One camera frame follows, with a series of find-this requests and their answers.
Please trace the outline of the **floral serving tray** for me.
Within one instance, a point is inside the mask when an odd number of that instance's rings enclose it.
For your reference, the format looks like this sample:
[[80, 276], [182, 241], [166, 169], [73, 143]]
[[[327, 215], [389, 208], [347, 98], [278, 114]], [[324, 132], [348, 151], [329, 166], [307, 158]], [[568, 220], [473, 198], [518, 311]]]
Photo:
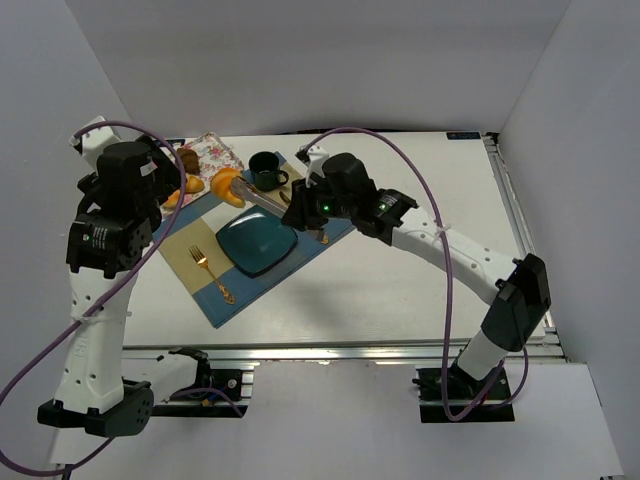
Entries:
[[206, 133], [191, 140], [173, 139], [169, 143], [177, 149], [185, 147], [194, 150], [199, 156], [200, 175], [205, 188], [197, 194], [185, 193], [183, 205], [186, 206], [210, 191], [210, 180], [222, 168], [234, 168], [239, 171], [245, 169], [243, 162], [215, 133]]

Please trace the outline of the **golden croissant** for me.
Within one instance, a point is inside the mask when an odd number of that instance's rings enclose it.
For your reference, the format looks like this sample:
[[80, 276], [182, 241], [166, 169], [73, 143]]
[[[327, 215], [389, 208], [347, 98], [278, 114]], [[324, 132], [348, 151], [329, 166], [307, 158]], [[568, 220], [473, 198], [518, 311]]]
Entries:
[[218, 170], [210, 180], [210, 191], [223, 202], [235, 207], [244, 208], [245, 200], [232, 191], [232, 181], [242, 178], [242, 173], [234, 168], [222, 168]]

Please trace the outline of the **metal serving tongs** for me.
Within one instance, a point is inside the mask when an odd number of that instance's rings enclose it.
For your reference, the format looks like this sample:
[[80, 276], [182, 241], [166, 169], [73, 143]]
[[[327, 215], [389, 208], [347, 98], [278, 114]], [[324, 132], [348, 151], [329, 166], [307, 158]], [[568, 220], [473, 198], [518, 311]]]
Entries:
[[260, 206], [278, 218], [282, 218], [288, 209], [287, 206], [278, 203], [263, 192], [257, 190], [243, 177], [235, 177], [231, 180], [230, 191], [235, 197]]

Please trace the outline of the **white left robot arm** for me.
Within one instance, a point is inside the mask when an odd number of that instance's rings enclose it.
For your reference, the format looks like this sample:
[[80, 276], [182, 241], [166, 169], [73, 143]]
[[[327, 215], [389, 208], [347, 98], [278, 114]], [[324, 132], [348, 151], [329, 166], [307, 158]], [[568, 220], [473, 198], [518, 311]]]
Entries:
[[39, 423], [104, 438], [134, 436], [146, 426], [154, 395], [149, 382], [121, 374], [124, 330], [135, 270], [180, 181], [174, 163], [143, 135], [104, 147], [93, 173], [78, 182], [83, 197], [66, 252], [77, 327]]

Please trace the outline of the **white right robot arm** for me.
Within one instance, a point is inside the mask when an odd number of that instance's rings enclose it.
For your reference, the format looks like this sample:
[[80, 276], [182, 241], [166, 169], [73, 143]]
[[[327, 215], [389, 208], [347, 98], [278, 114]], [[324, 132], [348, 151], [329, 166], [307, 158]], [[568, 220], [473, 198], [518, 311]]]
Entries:
[[347, 219], [365, 236], [451, 269], [489, 307], [479, 332], [454, 362], [463, 378], [481, 381], [508, 353], [522, 350], [551, 305], [543, 260], [533, 254], [513, 259], [437, 226], [414, 199], [377, 188], [350, 153], [312, 148], [297, 156], [307, 172], [292, 184], [284, 225], [317, 230], [331, 218]]

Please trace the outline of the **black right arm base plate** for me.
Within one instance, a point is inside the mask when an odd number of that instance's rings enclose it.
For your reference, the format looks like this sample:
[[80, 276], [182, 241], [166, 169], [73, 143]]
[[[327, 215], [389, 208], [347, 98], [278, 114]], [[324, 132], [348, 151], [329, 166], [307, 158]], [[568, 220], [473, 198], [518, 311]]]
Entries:
[[[423, 424], [450, 423], [441, 395], [441, 369], [421, 368], [412, 380], [419, 397], [420, 420]], [[484, 382], [467, 384], [448, 375], [448, 401], [451, 414], [459, 415], [472, 404], [484, 388]], [[491, 388], [478, 400], [474, 408], [459, 423], [510, 423], [515, 421], [513, 407], [507, 402], [511, 388], [504, 369], [501, 369]]]

